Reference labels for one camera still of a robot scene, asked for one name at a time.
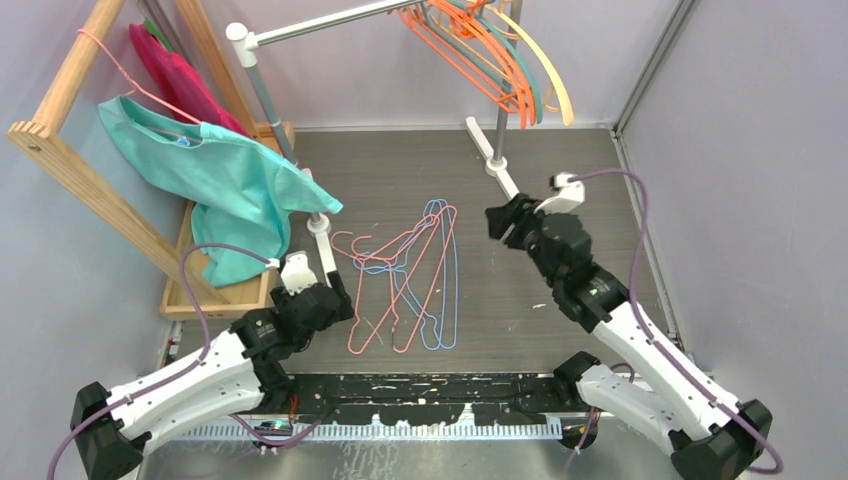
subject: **cable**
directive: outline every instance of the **cable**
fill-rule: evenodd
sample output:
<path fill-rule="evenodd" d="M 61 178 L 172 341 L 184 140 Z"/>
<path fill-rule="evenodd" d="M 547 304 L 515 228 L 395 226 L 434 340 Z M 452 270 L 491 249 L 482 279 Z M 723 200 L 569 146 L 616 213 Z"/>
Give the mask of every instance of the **cable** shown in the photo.
<path fill-rule="evenodd" d="M 642 253 L 642 249 L 645 246 L 645 237 L 648 234 L 648 190 L 645 188 L 645 183 L 642 181 L 642 178 L 636 175 L 635 173 L 624 170 L 621 168 L 607 168 L 603 170 L 598 170 L 596 172 L 586 173 L 584 175 L 577 175 L 568 179 L 569 182 L 581 182 L 583 180 L 589 180 L 595 177 L 600 177 L 603 175 L 624 175 L 631 180 L 633 180 L 636 185 L 639 186 L 639 191 L 642 194 L 642 226 L 639 229 L 639 240 L 636 242 L 636 251 L 633 254 L 633 261 L 630 264 L 630 276 L 628 278 L 628 288 L 630 289 L 630 307 L 633 309 L 633 315 L 636 317 L 636 321 L 639 323 L 639 326 L 642 327 L 642 331 L 645 333 L 645 336 L 648 338 L 648 341 L 654 345 L 654 347 L 659 350 L 660 354 L 668 360 L 668 362 L 674 366 L 674 368 L 680 372 L 680 374 L 690 383 L 693 387 L 695 387 L 707 400 L 710 401 L 711 404 L 715 405 L 719 410 L 721 410 L 725 415 L 733 419 L 734 422 L 739 424 L 749 435 L 751 435 L 754 440 L 757 441 L 766 451 L 769 452 L 769 455 L 774 459 L 775 466 L 773 468 L 762 468 L 762 467 L 748 467 L 749 471 L 754 473 L 761 473 L 766 475 L 777 475 L 783 472 L 783 458 L 777 452 L 777 449 L 765 438 L 760 432 L 757 431 L 747 420 L 742 418 L 738 413 L 731 410 L 729 407 L 719 402 L 718 397 L 713 395 L 709 389 L 707 389 L 701 382 L 698 381 L 691 373 L 689 373 L 680 362 L 677 361 L 676 358 L 671 354 L 671 352 L 665 348 L 661 343 L 654 341 L 654 333 L 648 327 L 648 322 L 642 317 L 642 313 L 639 311 L 639 300 L 636 293 L 636 285 L 639 271 L 639 260 L 640 253 Z"/>
<path fill-rule="evenodd" d="M 595 415 L 600 413 L 596 407 L 592 407 L 589 409 L 589 413 L 586 414 L 586 424 L 583 425 L 583 435 L 580 436 L 580 440 L 577 442 L 577 445 L 574 447 L 574 450 L 571 451 L 571 455 L 568 456 L 568 460 L 565 461 L 565 469 L 568 470 L 568 467 L 571 466 L 571 462 L 574 461 L 574 458 L 577 455 L 580 455 L 580 448 L 586 443 L 586 438 L 589 437 L 589 430 L 592 428 L 592 425 L 595 423 Z"/>
<path fill-rule="evenodd" d="M 230 418 L 238 422 L 239 425 L 241 425 L 242 427 L 244 427 L 245 430 L 247 430 L 247 433 L 249 433 L 251 436 L 259 440 L 260 442 L 268 445 L 269 447 L 277 447 L 283 450 L 292 448 L 302 442 L 303 439 L 308 437 L 309 434 L 312 433 L 313 430 L 318 428 L 318 425 L 321 425 L 322 422 L 322 420 L 320 419 L 316 420 L 314 423 L 304 428 L 302 432 L 298 433 L 297 435 L 294 435 L 291 438 L 287 438 L 285 440 L 271 440 L 270 438 L 263 436 L 261 433 L 255 430 L 249 423 L 247 423 L 243 418 L 239 417 L 238 415 L 230 415 Z"/>
<path fill-rule="evenodd" d="M 262 262 L 265 265 L 271 265 L 271 261 L 269 259 L 265 258 L 265 257 L 257 255 L 257 254 L 255 254 L 255 253 L 253 253 L 249 250 L 246 250 L 244 248 L 237 247 L 235 245 L 229 245 L 229 244 L 226 244 L 226 243 L 201 243 L 201 244 L 193 245 L 192 247 L 188 248 L 185 252 L 183 252 L 182 257 L 180 257 L 180 284 L 185 289 L 186 295 L 188 296 L 188 299 L 189 299 L 189 302 L 191 302 L 192 307 L 194 307 L 194 311 L 197 312 L 197 316 L 200 319 L 200 326 L 203 329 L 203 348 L 200 350 L 200 355 L 198 356 L 197 360 L 190 363 L 186 368 L 174 373 L 170 377 L 164 378 L 164 379 L 162 379 L 162 380 L 160 380 L 156 383 L 148 385 L 147 387 L 144 387 L 140 390 L 137 390 L 136 392 L 134 392 L 130 395 L 127 395 L 124 398 L 117 400 L 115 403 L 101 408 L 100 410 L 98 410 L 97 412 L 95 412 L 94 414 L 92 414 L 91 416 L 89 416 L 88 418 L 83 420 L 82 422 L 80 422 L 80 424 L 77 425 L 76 428 L 71 430 L 71 433 L 69 433 L 64 438 L 64 440 L 62 440 L 62 442 L 56 448 L 56 451 L 53 452 L 53 456 L 50 458 L 50 465 L 47 467 L 47 480 L 53 480 L 56 477 L 56 468 L 59 465 L 59 459 L 62 457 L 62 454 L 65 452 L 65 449 L 67 449 L 68 445 L 71 444 L 71 442 L 74 440 L 74 438 L 76 438 L 76 436 L 79 435 L 83 430 L 88 428 L 89 425 L 96 422 L 101 417 L 112 412 L 113 410 L 115 410 L 119 407 L 123 407 L 124 405 L 127 405 L 128 403 L 135 401 L 138 398 L 141 398 L 144 395 L 147 395 L 148 393 L 150 393 L 154 390 L 157 390 L 161 387 L 164 387 L 165 385 L 168 385 L 168 384 L 186 376 L 189 372 L 191 372 L 192 370 L 194 370 L 195 368 L 200 366 L 200 364 L 203 363 L 203 361 L 206 359 L 206 356 L 209 354 L 209 349 L 211 348 L 210 347 L 211 339 L 210 339 L 210 335 L 209 335 L 209 321 L 206 318 L 206 314 L 203 313 L 203 309 L 200 307 L 200 302 L 198 302 L 197 296 L 194 294 L 194 291 L 192 291 L 191 286 L 188 283 L 188 275 L 186 273 L 186 261 L 188 260 L 188 256 L 191 255 L 192 253 L 194 253 L 197 250 L 206 249 L 206 248 L 225 248 L 227 250 L 232 250 L 232 251 L 235 251 L 235 252 L 239 252 L 243 255 L 247 255 L 248 257 L 254 258 L 254 259 Z M 238 417 L 235 417 L 235 416 L 233 416 L 233 418 L 235 418 L 236 421 L 241 420 L 241 419 L 239 419 Z M 313 428 L 311 430 L 309 428 L 307 428 L 304 431 L 311 432 L 312 430 L 314 430 L 314 427 L 317 426 L 317 423 L 313 424 Z M 248 429 L 248 432 L 250 432 L 251 434 L 254 434 L 254 436 L 257 435 L 257 433 L 253 429 Z"/>

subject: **teal cloth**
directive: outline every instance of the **teal cloth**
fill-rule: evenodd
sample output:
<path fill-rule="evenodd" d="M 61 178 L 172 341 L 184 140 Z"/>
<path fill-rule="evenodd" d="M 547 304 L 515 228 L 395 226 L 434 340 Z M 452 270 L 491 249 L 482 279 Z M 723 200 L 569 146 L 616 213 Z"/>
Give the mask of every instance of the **teal cloth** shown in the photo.
<path fill-rule="evenodd" d="M 226 128 L 181 123 L 127 97 L 102 103 L 99 110 L 115 146 L 145 180 L 197 202 L 191 214 L 197 243 L 229 243 L 280 258 L 291 238 L 291 212 L 342 209 L 280 154 Z M 240 253 L 208 250 L 203 276 L 216 287 L 265 269 Z"/>

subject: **pink wire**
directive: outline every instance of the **pink wire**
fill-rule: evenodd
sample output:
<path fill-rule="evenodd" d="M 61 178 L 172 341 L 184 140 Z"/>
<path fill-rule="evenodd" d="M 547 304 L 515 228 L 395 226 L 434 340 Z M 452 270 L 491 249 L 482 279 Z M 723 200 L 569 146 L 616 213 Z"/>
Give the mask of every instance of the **pink wire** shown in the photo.
<path fill-rule="evenodd" d="M 424 216 L 418 223 L 415 224 L 414 228 L 401 233 L 400 235 L 395 237 L 393 240 L 391 240 L 387 244 L 383 245 L 382 247 L 380 247 L 376 251 L 369 253 L 369 254 L 360 253 L 359 251 L 357 251 L 356 242 L 358 242 L 359 240 L 371 238 L 370 235 L 363 235 L 363 236 L 359 236 L 359 237 L 354 238 L 350 243 L 350 253 L 348 253 L 348 252 L 342 250 L 341 248 L 339 248 L 338 246 L 336 246 L 335 239 L 336 239 L 337 235 L 341 235 L 341 234 L 353 235 L 353 233 L 348 232 L 348 231 L 340 231 L 340 232 L 336 232 L 336 233 L 333 234 L 332 238 L 330 239 L 330 242 L 331 242 L 333 249 L 335 251 L 341 253 L 342 255 L 345 255 L 348 258 L 353 259 L 355 262 L 357 262 L 359 264 L 359 267 L 360 267 L 360 269 L 359 269 L 359 284 L 358 284 L 357 289 L 356 289 L 356 300 L 354 301 L 354 316 L 356 318 L 356 322 L 353 324 L 353 326 L 350 329 L 350 335 L 348 336 L 348 344 L 347 344 L 348 350 L 350 351 L 350 353 L 352 353 L 354 355 L 359 355 L 362 352 L 364 352 L 365 349 L 368 348 L 368 345 L 371 344 L 371 341 L 374 339 L 374 337 L 377 335 L 377 332 L 379 331 L 380 327 L 383 325 L 383 323 L 385 323 L 386 319 L 389 317 L 389 314 L 393 314 L 394 317 L 395 317 L 395 320 L 392 324 L 392 349 L 397 353 L 406 353 L 409 350 L 409 347 L 412 345 L 412 342 L 415 338 L 415 334 L 418 330 L 418 327 L 421 324 L 421 320 L 424 317 L 424 314 L 425 314 L 426 309 L 427 309 L 427 305 L 429 304 L 430 299 L 433 296 L 433 291 L 434 291 L 435 286 L 436 286 L 436 281 L 438 279 L 439 273 L 441 272 L 442 263 L 444 263 L 445 255 L 447 254 L 447 250 L 448 250 L 447 243 L 445 245 L 443 245 L 441 259 L 439 260 L 439 266 L 436 269 L 435 274 L 433 275 L 433 280 L 430 282 L 430 290 L 427 292 L 427 297 L 426 297 L 424 304 L 421 308 L 421 312 L 418 315 L 418 319 L 416 320 L 415 326 L 412 329 L 412 333 L 410 334 L 409 338 L 406 341 L 406 345 L 402 349 L 398 349 L 395 346 L 395 342 L 394 342 L 394 337 L 395 337 L 395 332 L 397 330 L 397 325 L 398 325 L 398 323 L 400 323 L 400 315 L 398 315 L 398 313 L 397 313 L 397 301 L 401 297 L 401 295 L 403 294 L 403 291 L 409 285 L 409 281 L 412 279 L 413 274 L 417 270 L 418 264 L 421 262 L 421 259 L 424 257 L 424 254 L 427 252 L 427 249 L 429 248 L 430 243 L 433 240 L 433 236 L 435 235 L 438 227 L 440 226 L 442 213 L 444 213 L 447 210 L 450 210 L 451 212 L 453 212 L 453 218 L 451 219 L 450 227 L 449 227 L 449 230 L 448 230 L 448 238 L 450 238 L 450 236 L 453 235 L 453 229 L 454 229 L 454 225 L 456 224 L 456 218 L 457 218 L 457 215 L 458 215 L 457 209 L 453 205 L 446 205 L 441 210 L 439 210 L 439 212 L 431 213 L 429 215 Z M 426 222 L 431 222 L 431 223 L 429 225 L 427 225 L 426 227 L 419 229 L 419 227 L 423 223 L 426 223 Z M 400 289 L 398 291 L 395 291 L 394 282 L 392 281 L 392 262 L 395 259 L 397 259 L 397 257 L 400 256 L 401 253 L 403 253 L 410 246 L 412 246 L 412 244 L 415 242 L 415 240 L 417 240 L 418 237 L 420 237 L 427 230 L 430 230 L 430 236 L 427 238 L 427 242 L 424 244 L 424 248 L 421 249 L 421 253 L 419 253 L 418 258 L 415 260 L 415 263 L 413 264 L 412 269 L 410 269 L 409 273 L 406 275 L 406 279 L 404 280 L 403 285 L 400 286 Z M 394 255 L 392 255 L 390 257 L 379 256 L 379 254 L 382 251 L 391 247 L 392 245 L 394 245 L 395 243 L 397 243 L 401 239 L 407 238 L 407 236 L 410 235 L 410 234 L 414 234 L 413 237 L 410 238 L 409 241 L 406 243 L 406 245 L 403 248 L 399 249 Z M 390 301 L 389 306 L 386 309 L 385 313 L 383 313 L 382 318 L 380 318 L 380 321 L 377 322 L 377 324 L 373 326 L 371 334 L 365 340 L 365 343 L 362 345 L 362 347 L 360 349 L 357 350 L 353 347 L 353 337 L 356 334 L 357 328 L 359 327 L 360 323 L 362 323 L 362 319 L 359 315 L 360 295 L 361 295 L 361 292 L 362 292 L 362 283 L 363 283 L 363 279 L 364 279 L 364 276 L 365 276 L 365 262 L 371 261 L 371 260 L 386 263 L 386 267 L 389 271 L 388 272 L 389 273 L 389 275 L 388 275 L 388 278 L 389 278 L 389 297 L 391 298 L 391 301 Z"/>
<path fill-rule="evenodd" d="M 121 72 L 121 74 L 123 74 L 124 78 L 126 78 L 127 81 L 130 82 L 130 85 L 133 86 L 133 89 L 130 90 L 129 93 L 127 93 L 125 96 L 130 96 L 133 93 L 135 93 L 136 91 L 141 92 L 143 95 L 149 97 L 154 102 L 171 109 L 172 111 L 182 115 L 183 117 L 191 120 L 192 122 L 194 122 L 198 125 L 201 123 L 200 120 L 194 118 L 193 116 L 185 113 L 184 111 L 180 110 L 179 108 L 171 105 L 170 103 L 162 100 L 161 98 L 157 97 L 156 95 L 153 95 L 152 93 L 150 93 L 147 90 L 145 90 L 144 88 L 142 88 L 142 86 L 139 85 L 138 82 L 133 80 L 133 78 L 130 76 L 129 73 L 127 73 L 127 71 L 124 69 L 124 67 L 121 66 L 121 62 L 119 62 L 118 59 L 115 58 L 114 55 L 112 55 L 112 52 L 110 52 L 109 49 L 106 48 L 106 45 L 103 45 L 103 42 L 101 42 L 100 39 L 97 38 L 93 33 L 89 32 L 88 30 L 86 30 L 84 28 L 80 28 L 79 30 L 77 30 L 77 32 L 85 35 L 86 37 L 90 38 L 94 43 L 96 43 L 97 46 L 99 46 L 100 49 L 103 50 L 103 52 L 105 52 L 106 55 L 108 55 L 109 58 L 112 59 L 112 63 L 114 63 L 115 66 L 118 67 L 118 70 Z"/>

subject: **wooden drying rack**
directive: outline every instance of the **wooden drying rack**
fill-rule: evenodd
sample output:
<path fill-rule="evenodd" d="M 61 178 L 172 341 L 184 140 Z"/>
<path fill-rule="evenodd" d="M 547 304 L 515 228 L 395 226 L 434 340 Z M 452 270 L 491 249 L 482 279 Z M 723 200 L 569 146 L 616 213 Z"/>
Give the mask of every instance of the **wooden drying rack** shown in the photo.
<path fill-rule="evenodd" d="M 97 38 L 105 39 L 125 1 L 97 0 L 84 28 Z M 226 108 L 253 138 L 279 151 L 268 124 L 257 123 L 253 119 L 200 0 L 177 0 L 176 3 L 221 92 Z M 194 203 L 188 202 L 177 244 L 171 245 L 59 135 L 98 53 L 100 49 L 97 44 L 84 35 L 78 35 L 32 120 L 15 122 L 7 136 L 38 166 L 168 275 L 160 306 L 166 318 L 196 319 L 197 314 L 179 284 L 180 255 L 193 243 L 191 210 Z M 289 142 L 294 145 L 291 123 L 285 123 L 285 132 Z M 200 275 L 208 261 L 208 257 L 200 253 L 192 255 L 187 274 L 191 288 L 210 318 L 239 318 L 248 310 L 268 305 L 268 291 L 275 285 L 276 275 L 265 272 L 245 282 L 215 289 Z"/>

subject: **yellow hanger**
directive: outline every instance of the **yellow hanger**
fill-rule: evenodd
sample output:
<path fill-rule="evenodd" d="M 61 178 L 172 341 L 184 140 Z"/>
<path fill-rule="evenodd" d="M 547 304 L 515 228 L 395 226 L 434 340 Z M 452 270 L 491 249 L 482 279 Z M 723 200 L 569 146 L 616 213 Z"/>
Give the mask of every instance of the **yellow hanger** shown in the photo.
<path fill-rule="evenodd" d="M 468 3 L 474 2 L 474 0 L 465 0 Z M 562 113 L 562 123 L 566 127 L 571 125 L 574 122 L 574 110 L 571 107 L 571 99 L 568 98 L 568 92 L 565 90 L 565 84 L 562 82 L 562 78 L 557 73 L 556 68 L 554 68 L 553 63 L 545 54 L 544 50 L 537 44 L 530 35 L 521 28 L 520 25 L 515 23 L 509 15 L 504 13 L 503 10 L 503 2 L 500 4 L 500 8 L 494 7 L 492 5 L 486 5 L 486 9 L 490 12 L 494 13 L 498 17 L 500 17 L 510 28 L 512 28 L 522 40 L 527 42 L 527 46 L 530 47 L 530 50 L 539 58 L 539 61 L 542 62 L 542 66 L 545 68 L 545 72 L 547 72 L 548 76 L 551 79 L 551 89 L 556 92 L 557 99 L 559 100 L 559 112 Z M 547 100 L 550 95 L 546 95 L 545 103 L 547 104 Z M 545 105 L 546 109 L 549 111 L 556 112 L 556 107 L 552 107 L 549 105 Z"/>

